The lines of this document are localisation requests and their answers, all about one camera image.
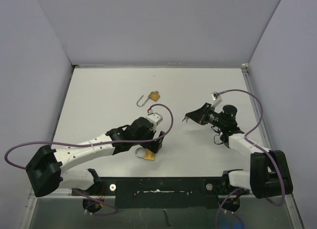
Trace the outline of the brass padlock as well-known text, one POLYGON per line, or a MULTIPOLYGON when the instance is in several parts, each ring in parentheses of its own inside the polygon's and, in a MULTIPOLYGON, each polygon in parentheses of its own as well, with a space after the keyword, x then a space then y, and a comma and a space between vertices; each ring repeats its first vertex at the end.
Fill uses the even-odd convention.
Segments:
POLYGON ((154 102, 157 102, 160 99, 160 94, 158 91, 150 92, 148 97, 144 102, 141 103, 141 100, 143 99, 144 95, 142 95, 136 102, 136 105, 138 107, 143 107, 149 100, 152 100, 154 102))
POLYGON ((137 148, 135 151, 135 155, 137 158, 154 161, 155 160, 155 154, 152 153, 150 150, 146 148, 137 148))

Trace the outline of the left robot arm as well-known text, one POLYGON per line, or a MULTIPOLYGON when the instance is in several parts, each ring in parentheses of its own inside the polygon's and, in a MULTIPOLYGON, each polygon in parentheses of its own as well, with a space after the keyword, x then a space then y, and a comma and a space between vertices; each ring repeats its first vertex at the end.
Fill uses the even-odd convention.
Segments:
POLYGON ((131 125, 111 129, 82 143, 81 147, 53 149, 48 144, 40 147, 26 166, 35 196, 49 195, 58 188, 78 188, 90 195, 97 194, 101 182, 96 171, 73 168, 96 158, 129 151, 136 145, 157 153, 162 147, 162 139, 154 140, 154 135, 162 121, 163 117, 154 113, 134 120, 131 125))

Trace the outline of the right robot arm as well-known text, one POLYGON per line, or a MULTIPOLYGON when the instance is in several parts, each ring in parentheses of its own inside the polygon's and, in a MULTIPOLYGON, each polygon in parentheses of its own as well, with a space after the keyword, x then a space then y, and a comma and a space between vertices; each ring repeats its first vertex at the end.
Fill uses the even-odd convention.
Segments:
POLYGON ((268 198, 288 195, 293 192, 286 156, 280 150, 262 148, 245 138, 245 133, 238 127, 233 105, 225 105, 217 113, 211 104, 185 114, 185 120, 192 120, 199 125, 210 124, 220 135, 221 143, 235 150, 249 163, 249 170, 229 170, 228 177, 221 180, 220 187, 227 194, 238 187, 252 191, 256 198, 268 198))

